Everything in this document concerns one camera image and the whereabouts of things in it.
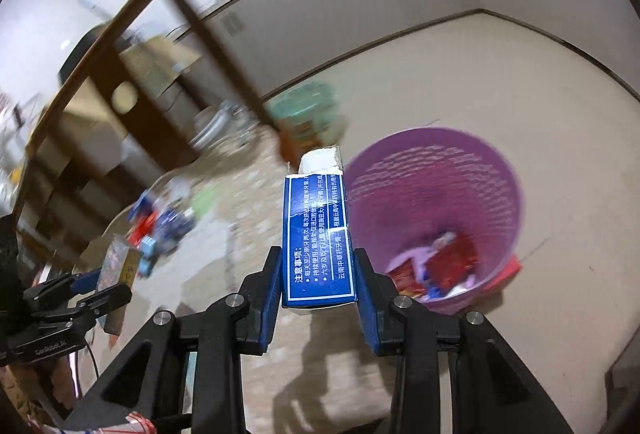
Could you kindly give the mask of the long red carton box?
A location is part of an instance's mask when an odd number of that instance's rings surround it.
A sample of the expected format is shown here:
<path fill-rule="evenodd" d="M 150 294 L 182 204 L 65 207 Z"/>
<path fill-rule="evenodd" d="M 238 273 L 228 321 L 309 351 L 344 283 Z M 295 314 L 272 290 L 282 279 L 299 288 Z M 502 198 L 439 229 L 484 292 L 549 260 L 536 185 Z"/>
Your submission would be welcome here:
<path fill-rule="evenodd" d="M 156 220 L 157 212 L 152 212 L 147 216 L 138 217 L 130 229 L 128 235 L 129 243 L 135 248 L 138 248 L 146 236 L 152 237 L 154 234 Z"/>

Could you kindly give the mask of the dark red snack bag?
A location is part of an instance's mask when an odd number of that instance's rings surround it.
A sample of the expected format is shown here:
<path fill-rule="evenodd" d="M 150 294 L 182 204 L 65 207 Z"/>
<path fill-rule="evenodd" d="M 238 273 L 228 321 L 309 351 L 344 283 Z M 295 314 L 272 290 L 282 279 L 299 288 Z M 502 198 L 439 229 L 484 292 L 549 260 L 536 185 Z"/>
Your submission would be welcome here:
<path fill-rule="evenodd" d="M 431 246 L 424 265 L 423 280 L 430 298 L 443 298 L 462 284 L 475 270 L 477 252 L 470 236 L 445 232 Z"/>

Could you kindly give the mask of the blue Vinda tissue pack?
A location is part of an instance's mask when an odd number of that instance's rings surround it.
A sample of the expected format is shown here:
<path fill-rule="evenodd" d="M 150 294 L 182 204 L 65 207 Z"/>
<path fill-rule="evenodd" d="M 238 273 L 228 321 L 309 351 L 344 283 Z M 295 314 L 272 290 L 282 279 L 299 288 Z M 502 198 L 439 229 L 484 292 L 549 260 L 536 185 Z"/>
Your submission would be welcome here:
<path fill-rule="evenodd" d="M 154 238 L 158 242 L 180 241 L 195 226 L 195 214 L 191 208 L 166 209 L 154 225 Z"/>

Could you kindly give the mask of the red cigarette pack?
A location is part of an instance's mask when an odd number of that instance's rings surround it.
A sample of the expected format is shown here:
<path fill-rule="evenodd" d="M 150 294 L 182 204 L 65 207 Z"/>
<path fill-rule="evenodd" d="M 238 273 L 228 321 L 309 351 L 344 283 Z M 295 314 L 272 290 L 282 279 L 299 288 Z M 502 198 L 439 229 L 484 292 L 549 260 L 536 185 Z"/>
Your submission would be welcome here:
<path fill-rule="evenodd" d="M 424 283 L 416 278 L 412 258 L 391 269 L 388 276 L 393 280 L 395 288 L 400 294 L 410 296 L 410 298 L 423 298 L 427 295 Z"/>

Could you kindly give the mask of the white barcode toothpaste box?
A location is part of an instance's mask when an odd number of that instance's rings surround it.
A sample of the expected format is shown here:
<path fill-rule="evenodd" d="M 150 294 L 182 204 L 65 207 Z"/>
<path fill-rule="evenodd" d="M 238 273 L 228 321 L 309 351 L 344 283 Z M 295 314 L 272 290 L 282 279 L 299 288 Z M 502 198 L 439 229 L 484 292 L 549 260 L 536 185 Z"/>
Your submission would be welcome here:
<path fill-rule="evenodd" d="M 318 310 L 357 301 L 341 150 L 310 150 L 285 176 L 282 304 Z"/>

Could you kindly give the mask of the light blue sponge pack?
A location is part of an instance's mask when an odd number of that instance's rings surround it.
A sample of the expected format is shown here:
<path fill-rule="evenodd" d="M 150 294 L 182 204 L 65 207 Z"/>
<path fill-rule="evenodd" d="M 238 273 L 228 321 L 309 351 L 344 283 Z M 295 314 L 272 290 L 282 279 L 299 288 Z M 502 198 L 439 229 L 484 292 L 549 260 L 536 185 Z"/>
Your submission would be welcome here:
<path fill-rule="evenodd" d="M 138 267 L 139 277 L 149 277 L 158 259 L 157 241 L 149 235 L 144 236 L 139 244 L 141 258 Z"/>

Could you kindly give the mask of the grey kitchen cabinets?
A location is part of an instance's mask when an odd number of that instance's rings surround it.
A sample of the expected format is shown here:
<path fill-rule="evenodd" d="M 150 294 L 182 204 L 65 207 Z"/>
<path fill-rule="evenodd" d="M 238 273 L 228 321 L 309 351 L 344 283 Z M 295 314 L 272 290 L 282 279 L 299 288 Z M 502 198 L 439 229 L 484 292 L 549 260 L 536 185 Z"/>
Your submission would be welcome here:
<path fill-rule="evenodd" d="M 489 12 L 577 48 L 639 85 L 639 18 L 629 0 L 224 0 L 206 24 L 262 96 L 433 24 Z"/>

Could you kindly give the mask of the red cardboard box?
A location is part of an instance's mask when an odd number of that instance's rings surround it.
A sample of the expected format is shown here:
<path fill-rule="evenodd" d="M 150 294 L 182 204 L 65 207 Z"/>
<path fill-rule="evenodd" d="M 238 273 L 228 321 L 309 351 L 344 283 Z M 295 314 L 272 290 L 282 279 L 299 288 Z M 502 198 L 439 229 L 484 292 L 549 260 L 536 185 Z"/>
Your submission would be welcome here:
<path fill-rule="evenodd" d="M 506 263 L 506 266 L 503 267 L 503 270 L 498 273 L 498 276 L 484 287 L 483 292 L 485 294 L 501 292 L 516 276 L 518 276 L 521 269 L 522 264 L 520 259 L 516 254 L 513 254 Z"/>

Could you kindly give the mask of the quilted heart pattern table cover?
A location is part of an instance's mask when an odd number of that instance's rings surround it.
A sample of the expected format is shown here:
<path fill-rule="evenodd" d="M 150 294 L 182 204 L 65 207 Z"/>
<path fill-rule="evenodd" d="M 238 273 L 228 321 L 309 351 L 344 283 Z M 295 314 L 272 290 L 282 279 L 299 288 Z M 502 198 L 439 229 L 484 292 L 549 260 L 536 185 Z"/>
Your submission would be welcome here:
<path fill-rule="evenodd" d="M 78 357 L 88 391 L 157 310 L 202 312 L 238 290 L 281 242 L 282 192 L 288 172 L 276 139 L 262 131 L 241 150 L 221 145 L 207 157 L 159 178 L 198 192 L 201 217 L 152 275 L 134 283 L 119 336 L 96 327 Z M 252 433 L 364 433 L 390 413 L 395 364 L 364 342 L 355 305 L 316 312 L 280 310 L 268 352 L 241 359 L 246 424 Z"/>

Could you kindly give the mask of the blue carton box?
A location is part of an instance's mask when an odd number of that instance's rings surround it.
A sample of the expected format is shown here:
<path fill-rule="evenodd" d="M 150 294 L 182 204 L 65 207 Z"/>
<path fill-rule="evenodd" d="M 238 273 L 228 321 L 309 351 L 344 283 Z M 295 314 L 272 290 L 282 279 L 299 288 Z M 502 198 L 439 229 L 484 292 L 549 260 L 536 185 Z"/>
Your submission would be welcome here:
<path fill-rule="evenodd" d="M 129 210 L 128 220 L 130 223 L 135 222 L 139 218 L 145 218 L 151 215 L 155 211 L 154 202 L 154 194 L 149 190 L 143 191 L 138 200 L 134 202 Z"/>

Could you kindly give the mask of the wooden chair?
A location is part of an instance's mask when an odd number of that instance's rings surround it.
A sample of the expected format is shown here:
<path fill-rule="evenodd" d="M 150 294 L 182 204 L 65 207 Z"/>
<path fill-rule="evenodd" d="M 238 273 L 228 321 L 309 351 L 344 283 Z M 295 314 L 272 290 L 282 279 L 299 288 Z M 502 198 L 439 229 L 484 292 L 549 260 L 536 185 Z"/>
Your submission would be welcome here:
<path fill-rule="evenodd" d="M 44 142 L 50 142 L 57 152 L 70 159 L 78 176 L 91 180 L 112 199 L 123 206 L 134 202 L 134 186 L 120 184 L 101 174 L 95 160 L 79 149 L 61 125 L 65 108 L 85 83 L 91 83 L 108 110 L 122 127 L 164 171 L 182 168 L 198 160 L 200 153 L 190 145 L 186 135 L 170 122 L 152 101 L 126 67 L 117 43 L 137 16 L 153 0 L 129 0 L 115 18 L 100 33 L 96 42 L 82 55 L 70 72 L 58 94 L 43 111 L 26 144 L 26 162 L 18 185 L 12 217 L 17 235 L 27 251 L 43 263 L 70 266 L 76 254 L 85 250 L 88 240 L 78 229 L 66 225 L 51 206 L 59 198 L 75 208 L 83 220 L 99 228 L 107 228 L 107 220 L 85 201 L 70 176 L 54 172 L 42 162 L 38 152 Z M 232 60 L 218 38 L 198 18 L 187 0 L 171 0 L 190 24 L 211 60 L 221 68 L 232 90 L 253 111 L 260 123 L 276 124 L 245 74 Z"/>

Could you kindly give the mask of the purple plastic waste basket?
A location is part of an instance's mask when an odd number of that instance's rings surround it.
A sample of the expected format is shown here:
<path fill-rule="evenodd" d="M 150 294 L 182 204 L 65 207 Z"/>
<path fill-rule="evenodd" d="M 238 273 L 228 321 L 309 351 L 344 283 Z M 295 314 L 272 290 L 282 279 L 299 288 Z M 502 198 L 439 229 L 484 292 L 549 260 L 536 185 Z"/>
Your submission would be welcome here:
<path fill-rule="evenodd" d="M 469 307 L 513 258 L 523 220 L 520 184 L 488 142 L 452 128 L 410 128 L 354 157 L 344 171 L 352 244 L 385 274 L 445 232 L 469 236 L 474 282 L 426 302 L 435 313 Z"/>

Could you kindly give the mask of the green glass bowl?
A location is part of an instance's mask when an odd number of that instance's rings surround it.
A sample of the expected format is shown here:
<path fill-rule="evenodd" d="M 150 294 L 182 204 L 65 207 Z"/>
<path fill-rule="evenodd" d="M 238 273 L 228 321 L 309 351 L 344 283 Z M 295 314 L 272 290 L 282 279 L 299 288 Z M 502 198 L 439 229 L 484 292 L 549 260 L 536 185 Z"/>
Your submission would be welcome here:
<path fill-rule="evenodd" d="M 346 131 L 335 90 L 326 82 L 310 80 L 291 87 L 268 100 L 267 109 L 301 150 L 337 145 Z"/>

